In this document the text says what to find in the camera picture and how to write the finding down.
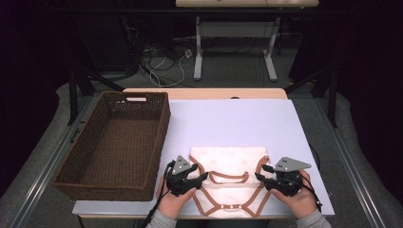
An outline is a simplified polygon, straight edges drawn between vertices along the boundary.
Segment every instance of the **gray carpet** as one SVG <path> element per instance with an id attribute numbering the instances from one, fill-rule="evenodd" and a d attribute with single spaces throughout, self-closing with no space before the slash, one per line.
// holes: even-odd
<path id="1" fill-rule="evenodd" d="M 283 39 L 283 50 L 280 56 L 274 54 L 273 61 L 278 74 L 278 82 L 269 82 L 265 72 L 264 62 L 259 52 L 264 45 L 255 46 L 247 53 L 217 53 L 231 52 L 237 50 L 240 45 L 245 44 L 244 39 L 214 40 L 204 53 L 202 79 L 199 82 L 193 80 L 193 58 L 183 59 L 182 66 L 186 73 L 183 86 L 192 87 L 287 87 L 290 80 L 287 78 L 291 64 L 297 52 L 300 39 L 287 37 Z M 159 72 L 159 75 L 178 80 L 182 77 L 178 65 L 166 71 Z M 153 87 L 149 78 L 140 71 L 132 77 L 117 81 L 123 87 Z M 97 94 L 110 88 L 100 83 L 93 83 Z M 312 99 L 309 95 L 311 85 L 306 85 L 289 95 L 295 104 L 297 114 L 302 123 L 304 132 L 310 145 L 316 150 L 320 163 L 320 173 L 326 188 L 332 193 L 330 196 L 336 215 L 328 218 L 333 227 L 372 227 L 368 215 L 357 197 L 356 189 L 353 188 L 351 180 L 346 172 L 340 158 L 340 145 L 335 140 L 335 130 L 329 127 L 323 112 L 324 99 Z M 32 151 L 29 160 L 22 168 L 18 177 L 14 180 L 7 193 L 0 199 L 0 226 L 10 227 L 18 211 L 24 205 L 26 195 L 37 177 L 42 173 L 49 157 L 54 153 L 55 148 L 61 140 L 64 132 L 68 130 L 67 122 L 69 117 L 68 88 L 63 85 L 59 88 L 60 104 L 54 120 L 49 125 L 41 141 Z M 372 167 L 365 160 L 359 145 L 357 144 L 354 124 L 349 112 L 349 103 L 342 96 L 337 97 L 336 121 L 338 128 L 336 133 L 340 135 L 344 146 L 352 157 L 355 167 L 359 171 L 360 178 L 366 183 L 369 194 L 374 199 L 382 220 L 383 226 L 379 227 L 403 227 L 403 208 L 395 198 L 383 187 L 380 179 Z M 66 145 L 65 152 L 71 144 Z M 31 207 L 26 216 L 26 227 L 80 227 L 78 219 L 71 214 L 73 202 L 65 195 L 47 185 L 40 198 Z M 83 219 L 86 227 L 132 227 L 133 220 L 130 219 Z M 272 220 L 269 227 L 296 227 L 292 219 Z"/>

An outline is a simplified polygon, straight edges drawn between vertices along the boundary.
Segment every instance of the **wire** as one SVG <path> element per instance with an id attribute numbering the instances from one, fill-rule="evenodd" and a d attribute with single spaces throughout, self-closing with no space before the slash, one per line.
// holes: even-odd
<path id="1" fill-rule="evenodd" d="M 160 80 L 161 80 L 161 78 L 163 78 L 163 79 L 166 79 L 166 80 L 168 80 L 168 81 L 171 81 L 171 82 L 176 83 L 176 81 L 174 81 L 174 80 L 172 80 L 172 79 L 169 79 L 169 78 L 166 78 L 166 77 L 164 77 L 164 76 L 161 76 L 161 75 L 160 75 L 159 77 L 160 77 Z M 183 83 L 179 83 L 179 85 L 186 86 L 186 87 L 194 87 L 194 86 L 186 85 L 186 84 L 183 84 Z"/>
<path id="2" fill-rule="evenodd" d="M 196 41 L 194 40 L 194 38 L 192 36 L 190 37 L 183 37 L 180 40 L 174 40 L 175 45 L 177 46 L 181 46 L 184 48 L 189 48 L 192 51 L 196 51 Z"/>
<path id="3" fill-rule="evenodd" d="M 150 212 L 147 215 L 147 218 L 145 219 L 142 228 L 145 228 L 148 223 L 150 223 L 152 216 L 155 214 L 155 211 L 157 210 L 158 206 L 160 205 L 161 200 L 163 199 L 163 197 L 168 194 L 170 192 L 170 190 L 166 191 L 165 193 L 163 193 L 163 188 L 165 187 L 165 183 L 166 183 L 166 175 L 168 173 L 168 169 L 169 167 L 172 168 L 172 166 L 175 164 L 175 161 L 170 162 L 166 168 L 165 171 L 163 172 L 163 183 L 161 185 L 161 191 L 160 191 L 160 195 L 157 198 L 157 202 L 155 203 L 154 207 L 150 210 Z"/>
<path id="4" fill-rule="evenodd" d="M 304 186 L 306 189 L 308 189 L 308 190 L 314 195 L 315 200 L 316 200 L 316 203 L 317 203 L 317 210 L 318 210 L 319 212 L 322 212 L 322 210 L 321 210 L 322 203 L 320 203 L 320 200 L 319 200 L 319 198 L 317 197 L 317 194 L 315 193 L 314 186 L 312 186 L 311 182 L 310 182 L 307 178 L 305 178 L 304 176 L 302 176 L 302 177 L 309 183 L 309 185 L 311 186 L 311 188 L 308 188 L 308 187 L 305 186 L 304 184 L 302 184 L 302 186 Z"/>
<path id="5" fill-rule="evenodd" d="M 139 66 L 145 71 L 145 73 L 146 73 L 147 75 L 150 74 L 150 70 L 149 70 L 147 67 L 145 67 L 144 64 L 141 64 L 141 65 L 139 65 Z M 155 78 L 155 77 L 156 77 L 156 76 L 152 74 L 151 80 L 155 80 L 156 82 L 160 81 L 160 84 L 162 84 L 162 85 L 167 85 L 167 83 L 166 83 L 164 80 L 162 80 L 162 79 L 157 79 L 157 78 Z"/>
<path id="6" fill-rule="evenodd" d="M 157 57 L 162 57 L 162 56 L 163 56 L 163 62 L 166 60 L 166 57 L 168 57 L 169 59 L 172 59 L 172 64 L 171 64 L 170 66 L 166 67 L 166 68 L 158 68 L 162 63 L 160 63 L 160 64 L 157 65 L 157 66 L 152 66 L 152 65 L 151 65 L 151 61 L 152 61 L 152 57 L 153 57 L 153 56 L 152 56 L 152 51 L 158 51 L 158 52 L 160 52 L 162 55 L 158 55 Z M 173 67 L 173 66 L 175 65 L 175 58 L 166 55 L 166 54 L 163 53 L 161 50 L 153 49 L 153 50 L 149 50 L 149 52 L 150 52 L 150 56 L 149 56 L 150 61 L 148 62 L 148 66 L 149 66 L 152 70 L 156 70 L 156 69 L 158 69 L 158 70 L 169 70 L 171 67 Z"/>
<path id="7" fill-rule="evenodd" d="M 250 40 L 253 40 L 253 44 L 251 47 L 249 47 L 249 49 L 244 50 L 244 51 L 240 51 L 242 48 L 246 48 L 246 44 L 248 44 L 250 42 Z M 204 50 L 207 50 L 209 53 L 225 53 L 225 54 L 233 54 L 233 53 L 247 53 L 249 51 L 251 51 L 253 48 L 255 48 L 256 46 L 256 41 L 257 38 L 256 37 L 250 37 L 249 39 L 247 39 L 243 44 L 241 44 L 239 47 L 237 47 L 235 50 L 232 51 L 215 51 L 215 50 L 208 50 L 208 48 L 204 48 Z"/>
<path id="8" fill-rule="evenodd" d="M 152 83 L 154 86 L 158 86 L 158 87 L 172 87 L 172 86 L 176 86 L 176 85 L 180 84 L 180 83 L 184 80 L 184 77 L 185 77 L 185 73 L 184 73 L 184 70 L 183 70 L 183 68 L 182 68 L 182 60 L 183 60 L 184 56 L 186 56 L 186 55 L 183 55 L 183 56 L 181 57 L 181 60 L 179 61 L 179 66 L 180 66 L 180 69 L 181 69 L 181 72 L 182 72 L 182 78 L 181 78 L 178 82 L 175 82 L 175 83 L 173 83 L 173 84 L 168 84 L 168 85 L 162 85 L 160 76 L 158 76 L 157 74 L 154 73 L 154 70 L 158 69 L 158 67 L 159 67 L 160 65 L 162 65 L 163 62 L 165 61 L 165 55 L 164 55 L 164 56 L 163 56 L 163 60 L 162 60 L 157 66 L 155 66 L 154 69 L 151 69 L 151 71 L 150 71 L 150 73 L 149 73 L 149 77 L 150 77 L 151 83 Z"/>
<path id="9" fill-rule="evenodd" d="M 85 225 L 83 224 L 83 220 L 81 219 L 81 217 L 77 216 L 77 218 L 78 218 L 78 222 L 80 223 L 80 227 L 81 228 L 86 228 Z"/>

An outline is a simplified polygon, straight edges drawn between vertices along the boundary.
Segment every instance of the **white fabric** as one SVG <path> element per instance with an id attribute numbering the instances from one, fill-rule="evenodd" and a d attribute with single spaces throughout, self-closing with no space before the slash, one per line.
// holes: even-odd
<path id="1" fill-rule="evenodd" d="M 265 147 L 193 147 L 190 160 L 199 164 L 199 170 L 189 179 L 209 172 L 201 191 L 194 196 L 201 214 L 219 219 L 259 215 L 269 192 L 256 179 L 255 172 L 271 177 L 261 170 L 261 165 L 269 162 Z"/>

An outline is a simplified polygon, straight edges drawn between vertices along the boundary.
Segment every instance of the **table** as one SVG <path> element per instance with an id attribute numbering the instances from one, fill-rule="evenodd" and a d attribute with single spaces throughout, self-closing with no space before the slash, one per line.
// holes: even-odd
<path id="1" fill-rule="evenodd" d="M 317 0 L 176 0 L 176 6 L 183 8 L 304 8 L 316 7 L 318 4 Z M 278 77 L 272 52 L 279 24 L 279 17 L 273 22 L 203 22 L 199 16 L 196 17 L 194 79 L 198 81 L 202 78 L 202 37 L 270 37 L 263 57 L 270 81 L 276 82 Z"/>
<path id="2" fill-rule="evenodd" d="M 125 91 L 168 92 L 171 119 L 159 176 L 179 154 L 186 157 L 192 146 L 265 146 L 272 163 L 284 156 L 310 163 L 313 167 L 307 171 L 323 203 L 322 214 L 335 214 L 297 113 L 283 89 L 129 88 Z M 155 202 L 156 199 L 151 202 L 77 200 L 72 213 L 81 218 L 143 219 Z M 285 204 L 270 197 L 260 217 L 283 219 L 292 218 L 293 214 Z M 180 218 L 206 219 L 193 200 L 183 207 Z"/>

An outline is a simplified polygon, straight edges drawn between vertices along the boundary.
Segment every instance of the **brown woven basket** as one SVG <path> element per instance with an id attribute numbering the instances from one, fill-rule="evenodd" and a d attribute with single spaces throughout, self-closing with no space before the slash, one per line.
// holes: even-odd
<path id="1" fill-rule="evenodd" d="M 152 200 L 169 118 L 167 93 L 104 92 L 52 185 L 72 200 Z"/>

